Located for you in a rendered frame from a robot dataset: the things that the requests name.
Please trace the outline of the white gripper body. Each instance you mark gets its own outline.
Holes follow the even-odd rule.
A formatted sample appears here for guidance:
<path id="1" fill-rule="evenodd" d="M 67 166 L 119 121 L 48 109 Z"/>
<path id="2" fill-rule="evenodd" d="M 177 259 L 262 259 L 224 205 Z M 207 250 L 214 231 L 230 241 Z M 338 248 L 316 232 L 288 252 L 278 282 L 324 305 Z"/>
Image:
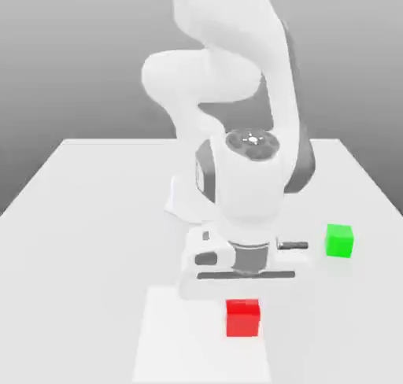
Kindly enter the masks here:
<path id="1" fill-rule="evenodd" d="M 197 266 L 181 273 L 178 292 L 184 300 L 258 299 L 298 288 L 311 278 L 310 265 L 280 265 L 255 273 Z"/>

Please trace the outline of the small red cube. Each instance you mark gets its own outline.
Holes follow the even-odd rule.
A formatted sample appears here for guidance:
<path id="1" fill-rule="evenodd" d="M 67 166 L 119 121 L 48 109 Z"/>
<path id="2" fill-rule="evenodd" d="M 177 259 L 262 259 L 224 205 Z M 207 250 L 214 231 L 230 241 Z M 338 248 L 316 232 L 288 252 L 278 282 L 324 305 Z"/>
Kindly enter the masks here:
<path id="1" fill-rule="evenodd" d="M 261 308 L 257 299 L 226 300 L 226 334 L 232 338 L 259 335 Z"/>

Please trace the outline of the small green cube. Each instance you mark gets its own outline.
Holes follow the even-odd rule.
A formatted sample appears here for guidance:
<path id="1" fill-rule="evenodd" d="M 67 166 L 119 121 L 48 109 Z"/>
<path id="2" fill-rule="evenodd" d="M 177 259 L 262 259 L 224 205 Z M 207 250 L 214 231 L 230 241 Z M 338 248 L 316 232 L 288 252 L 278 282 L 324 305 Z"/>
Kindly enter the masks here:
<path id="1" fill-rule="evenodd" d="M 350 258 L 353 244 L 353 229 L 350 225 L 327 225 L 325 251 L 329 257 Z"/>

